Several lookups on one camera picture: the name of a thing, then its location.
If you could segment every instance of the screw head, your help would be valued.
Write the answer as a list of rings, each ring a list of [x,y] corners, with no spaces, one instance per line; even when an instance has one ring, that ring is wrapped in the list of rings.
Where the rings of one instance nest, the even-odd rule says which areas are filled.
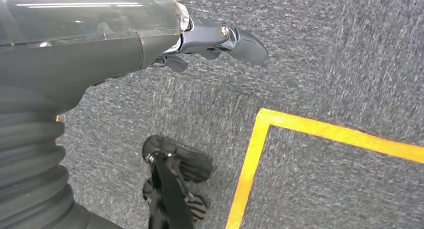
[[[227,24],[221,24],[221,27],[219,28],[219,33],[221,34],[221,37],[224,39],[228,39],[230,37],[230,29]]]

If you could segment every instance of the clear plastic cover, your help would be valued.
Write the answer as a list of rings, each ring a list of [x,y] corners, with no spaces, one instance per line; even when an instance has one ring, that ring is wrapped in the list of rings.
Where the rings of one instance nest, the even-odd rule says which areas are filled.
[[[178,35],[188,23],[176,0],[0,0],[1,47]]]

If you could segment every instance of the robotic arm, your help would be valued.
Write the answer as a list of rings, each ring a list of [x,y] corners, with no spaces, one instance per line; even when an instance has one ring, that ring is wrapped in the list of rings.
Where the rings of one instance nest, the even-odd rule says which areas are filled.
[[[0,0],[0,229],[119,229],[73,200],[56,115],[86,89],[179,54],[260,65],[266,48],[175,0]]]

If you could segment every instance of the yellow floor marking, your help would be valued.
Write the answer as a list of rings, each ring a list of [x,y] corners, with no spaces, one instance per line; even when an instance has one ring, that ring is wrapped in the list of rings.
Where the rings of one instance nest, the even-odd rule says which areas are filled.
[[[270,126],[290,129],[379,153],[424,163],[424,147],[400,143],[358,130],[262,108],[256,115],[225,229],[239,229]]]
[[[61,121],[61,119],[60,119],[60,117],[57,115],[57,116],[56,116],[56,122],[60,122],[60,121]]]

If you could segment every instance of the flexible hose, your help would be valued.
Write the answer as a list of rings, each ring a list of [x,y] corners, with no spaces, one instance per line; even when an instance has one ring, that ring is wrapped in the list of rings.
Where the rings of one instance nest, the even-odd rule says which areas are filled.
[[[0,92],[0,229],[120,229],[73,200],[55,142],[64,124],[12,88]]]

